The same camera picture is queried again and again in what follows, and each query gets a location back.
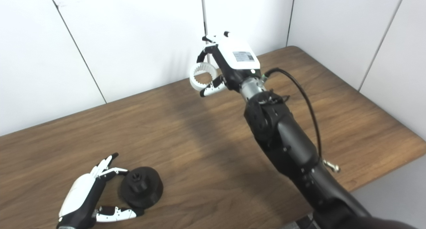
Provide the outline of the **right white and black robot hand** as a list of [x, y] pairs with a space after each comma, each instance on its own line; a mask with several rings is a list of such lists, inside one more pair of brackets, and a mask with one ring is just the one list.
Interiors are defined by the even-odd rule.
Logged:
[[254, 95], [266, 90], [261, 82], [260, 62], [246, 41], [228, 31], [219, 37], [205, 35], [201, 39], [207, 44], [197, 57], [196, 66], [200, 67], [205, 57], [211, 54], [222, 71], [221, 75], [212, 76], [213, 80], [201, 87], [201, 97], [217, 94], [227, 88], [238, 92], [247, 103]]

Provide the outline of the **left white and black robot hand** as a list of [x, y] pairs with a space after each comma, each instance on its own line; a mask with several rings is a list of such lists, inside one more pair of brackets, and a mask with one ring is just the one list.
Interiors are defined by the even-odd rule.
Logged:
[[96, 223], [111, 223], [144, 215], [144, 209], [101, 206], [97, 203], [107, 182], [116, 175], [126, 176], [129, 170], [111, 168], [117, 152], [95, 165], [90, 173], [79, 176], [71, 186], [58, 213], [57, 229], [90, 229]]

